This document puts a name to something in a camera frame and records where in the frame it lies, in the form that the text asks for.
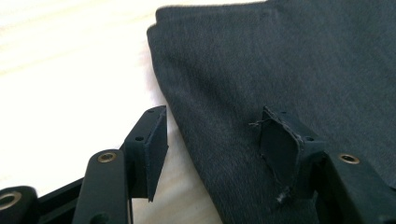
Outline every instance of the fabric cover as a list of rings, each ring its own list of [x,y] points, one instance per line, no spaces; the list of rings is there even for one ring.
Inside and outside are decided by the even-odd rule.
[[[262,107],[359,153],[396,187],[396,2],[165,7],[148,29],[161,90],[224,223],[316,223],[259,154]]]

